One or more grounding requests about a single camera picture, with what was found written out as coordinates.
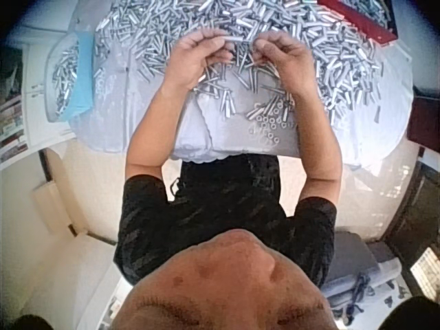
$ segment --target white cloth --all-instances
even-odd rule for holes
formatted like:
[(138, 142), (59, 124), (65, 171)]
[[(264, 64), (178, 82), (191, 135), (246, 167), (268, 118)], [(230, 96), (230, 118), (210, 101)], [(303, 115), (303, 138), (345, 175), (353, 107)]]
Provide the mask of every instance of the white cloth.
[[(108, 1), (80, 0), (71, 28), (94, 30), (108, 10)], [(379, 80), (382, 99), (368, 107), (358, 106), (333, 123), (343, 162), (353, 166), (368, 166), (394, 150), (406, 130), (413, 101), (411, 57), (399, 41), (382, 49), (378, 47), (376, 53), (379, 61), (384, 61), (384, 75)], [(157, 77), (148, 84), (136, 72), (137, 65), (127, 49), (120, 47), (117, 41), (113, 43), (103, 65), (105, 73), (96, 80), (93, 110), (70, 122), (78, 139), (90, 148), (108, 153), (127, 151), (130, 137), (162, 81), (162, 77)], [(260, 83), (266, 80), (268, 85), (273, 85), (270, 79), (260, 74)], [(257, 94), (246, 91), (229, 72), (222, 85), (233, 90), (237, 114), (225, 119), (219, 112), (219, 100), (192, 93), (181, 116), (173, 159), (200, 163), (239, 153), (299, 157), (295, 126), (272, 131), (280, 139), (275, 144), (264, 132), (258, 132), (255, 122), (245, 118), (254, 103), (269, 100), (266, 90), (260, 89)], [(381, 111), (376, 123), (374, 118), (379, 105)], [(292, 113), (289, 121), (294, 121)]]

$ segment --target hand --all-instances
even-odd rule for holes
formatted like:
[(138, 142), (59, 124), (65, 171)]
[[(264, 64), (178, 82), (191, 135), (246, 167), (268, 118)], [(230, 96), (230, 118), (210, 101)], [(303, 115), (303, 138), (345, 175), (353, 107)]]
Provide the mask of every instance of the hand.
[(220, 29), (201, 29), (178, 40), (171, 52), (164, 84), (190, 91), (197, 85), (205, 67), (229, 63), (234, 44), (225, 42), (222, 36), (226, 34)]
[(275, 64), (286, 91), (294, 98), (316, 97), (314, 60), (311, 51), (285, 32), (261, 33), (254, 43), (254, 61)]

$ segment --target t-shirt sleeve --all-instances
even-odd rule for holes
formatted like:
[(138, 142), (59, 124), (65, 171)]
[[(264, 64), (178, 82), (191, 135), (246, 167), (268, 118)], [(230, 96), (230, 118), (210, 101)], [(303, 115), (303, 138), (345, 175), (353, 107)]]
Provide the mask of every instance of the t-shirt sleeve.
[(327, 277), (333, 258), (336, 207), (321, 197), (309, 197), (298, 203), (292, 221), (292, 259), (320, 287)]
[(131, 284), (143, 277), (138, 265), (145, 264), (145, 258), (151, 258), (151, 237), (162, 231), (157, 226), (163, 228), (167, 210), (166, 189), (161, 180), (136, 175), (125, 182), (114, 262)]

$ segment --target pile of metal parts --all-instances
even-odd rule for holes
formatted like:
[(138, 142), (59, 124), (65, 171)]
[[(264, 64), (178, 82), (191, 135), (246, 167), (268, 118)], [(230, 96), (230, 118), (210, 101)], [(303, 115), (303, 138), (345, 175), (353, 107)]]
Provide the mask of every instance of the pile of metal parts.
[(76, 82), (78, 69), (79, 43), (64, 50), (55, 64), (52, 84), (56, 93), (56, 115), (64, 113), (69, 105), (70, 96)]
[(373, 20), (383, 28), (388, 29), (391, 21), (390, 11), (384, 0), (340, 0), (349, 7), (360, 12), (364, 16)]
[[(383, 65), (375, 62), (375, 45), (361, 36), (344, 17), (316, 3), (316, 0), (119, 0), (96, 28), (95, 55), (104, 61), (112, 42), (131, 50), (138, 61), (140, 77), (150, 82), (164, 74), (173, 44), (181, 36), (201, 27), (222, 28), (236, 43), (233, 65), (206, 69), (195, 92), (221, 100), (220, 110), (229, 118), (236, 113), (233, 91), (227, 86), (226, 70), (248, 90), (265, 88), (273, 97), (247, 114), (250, 120), (273, 115), (275, 104), (282, 122), (293, 110), (292, 97), (282, 90), (273, 64), (257, 67), (251, 57), (253, 40), (260, 32), (285, 31), (313, 51), (319, 94), (333, 123), (356, 105), (380, 99), (377, 76)], [(273, 78), (273, 86), (259, 86), (259, 75)]]

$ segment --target black fabric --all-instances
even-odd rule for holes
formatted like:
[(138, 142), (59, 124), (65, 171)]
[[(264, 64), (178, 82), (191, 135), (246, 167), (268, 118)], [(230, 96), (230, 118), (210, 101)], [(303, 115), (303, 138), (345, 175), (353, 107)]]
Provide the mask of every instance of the black fabric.
[(179, 191), (168, 202), (164, 183), (137, 175), (124, 186), (114, 261), (131, 283), (174, 254), (234, 228), (298, 264), (317, 286), (333, 256), (336, 207), (310, 197), (286, 217), (274, 156), (240, 155), (208, 164), (183, 163)]

